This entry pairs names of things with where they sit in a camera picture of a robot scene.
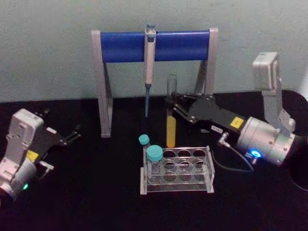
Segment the yellow liquid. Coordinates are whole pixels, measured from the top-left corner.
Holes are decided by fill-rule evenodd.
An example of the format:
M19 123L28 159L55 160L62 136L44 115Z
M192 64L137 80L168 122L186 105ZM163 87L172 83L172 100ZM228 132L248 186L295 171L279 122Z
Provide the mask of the yellow liquid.
M167 116L167 147L175 147L175 131L176 131L177 121L176 119L168 115Z

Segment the black table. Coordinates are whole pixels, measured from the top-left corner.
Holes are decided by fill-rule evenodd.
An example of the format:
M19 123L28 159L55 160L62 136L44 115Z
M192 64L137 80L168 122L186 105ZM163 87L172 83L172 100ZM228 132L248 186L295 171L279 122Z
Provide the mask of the black table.
M216 95L221 107L242 116L263 119L260 93ZM306 100L283 93L284 108L296 120L296 134L308 131ZM0 153L12 114L51 108L45 122L61 134L80 123L83 137L65 149L55 149L46 161L55 170L33 182L14 205L0 212L0 230L308 230L308 194L290 180L288 171L260 161L255 173L229 172L215 166L214 194L164 192L140 195L142 148L146 131L151 144L165 146L164 98L152 97L149 119L144 99L115 99L112 137L100 138L97 100L66 100L0 104ZM206 146L200 134L177 120L177 146ZM217 153L227 165L243 167L233 153Z

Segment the green led light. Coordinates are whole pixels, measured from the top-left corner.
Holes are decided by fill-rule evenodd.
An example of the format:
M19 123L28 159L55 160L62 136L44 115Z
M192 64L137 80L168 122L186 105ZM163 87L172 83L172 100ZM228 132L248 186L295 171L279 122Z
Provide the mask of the green led light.
M28 187L29 187L29 185L25 184L24 187L23 187L23 190L26 190Z

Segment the black cable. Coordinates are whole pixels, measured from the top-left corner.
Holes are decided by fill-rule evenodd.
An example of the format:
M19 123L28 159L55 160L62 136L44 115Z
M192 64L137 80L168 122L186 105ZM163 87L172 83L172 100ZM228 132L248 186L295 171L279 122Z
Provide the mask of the black cable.
M245 157L243 157L237 150L235 150L234 148L232 148L231 146L229 147L232 151L234 151L236 154L238 154L244 161L245 163L249 166L249 170L246 170L246 169L239 169L239 168L233 168L233 167L227 167L227 166L224 166L222 165L221 163L219 163L215 156L214 156L214 152L211 151L211 155L212 155L212 158L215 162L215 164L217 164L219 167L225 169L225 170L228 170L228 171L235 171L235 172L245 172L245 173L249 173L249 172L253 172L254 171L254 168L252 167L252 165L248 162L248 160L246 160Z

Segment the teal cap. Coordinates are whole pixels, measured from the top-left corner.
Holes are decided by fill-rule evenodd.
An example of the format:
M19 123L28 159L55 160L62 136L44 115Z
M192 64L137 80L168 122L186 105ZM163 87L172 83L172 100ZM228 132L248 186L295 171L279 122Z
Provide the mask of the teal cap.
M146 149L146 157L151 161L160 161L163 158L163 149L158 145L151 145Z
M139 136L139 142L141 145L147 145L150 142L150 138L148 137L148 135L143 134Z

